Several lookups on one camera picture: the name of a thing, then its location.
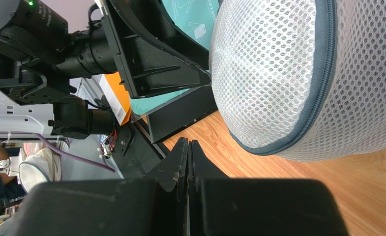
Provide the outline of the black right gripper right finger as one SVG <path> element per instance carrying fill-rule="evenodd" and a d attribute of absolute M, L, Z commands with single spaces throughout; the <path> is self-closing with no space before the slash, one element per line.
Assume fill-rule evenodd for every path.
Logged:
<path fill-rule="evenodd" d="M 330 190 L 309 178 L 228 177 L 189 145 L 193 236 L 346 236 Z"/>

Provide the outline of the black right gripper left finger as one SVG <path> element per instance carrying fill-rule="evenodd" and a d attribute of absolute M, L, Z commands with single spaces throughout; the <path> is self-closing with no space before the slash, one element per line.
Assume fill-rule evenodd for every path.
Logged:
<path fill-rule="evenodd" d="M 186 159 L 180 138 L 142 178 L 45 183 L 8 220 L 8 236 L 184 236 Z"/>

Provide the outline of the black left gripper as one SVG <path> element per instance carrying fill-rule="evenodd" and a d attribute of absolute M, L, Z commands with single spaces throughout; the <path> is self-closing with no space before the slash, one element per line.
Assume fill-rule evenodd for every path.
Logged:
<path fill-rule="evenodd" d="M 99 20 L 71 34 L 55 66 L 60 79 L 117 72 L 136 99 L 210 84 L 208 49 L 175 25 L 163 1 L 107 0 L 99 9 Z"/>

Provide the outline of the white mesh laundry bag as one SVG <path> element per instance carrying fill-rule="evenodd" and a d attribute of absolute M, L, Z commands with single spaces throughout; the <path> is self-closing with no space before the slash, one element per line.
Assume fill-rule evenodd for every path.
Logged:
<path fill-rule="evenodd" d="M 310 162 L 386 148 L 386 0 L 226 0 L 209 66 L 249 153 Z"/>

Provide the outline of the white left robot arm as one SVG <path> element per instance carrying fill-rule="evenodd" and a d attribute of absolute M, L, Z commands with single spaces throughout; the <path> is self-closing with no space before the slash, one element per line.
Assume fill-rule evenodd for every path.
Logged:
<path fill-rule="evenodd" d="M 0 92 L 21 106 L 52 104 L 51 135 L 111 134 L 110 109 L 90 109 L 70 79 L 118 73 L 131 98 L 207 86 L 209 52 L 170 19 L 159 0 L 106 0 L 84 31 L 39 0 L 0 0 Z"/>

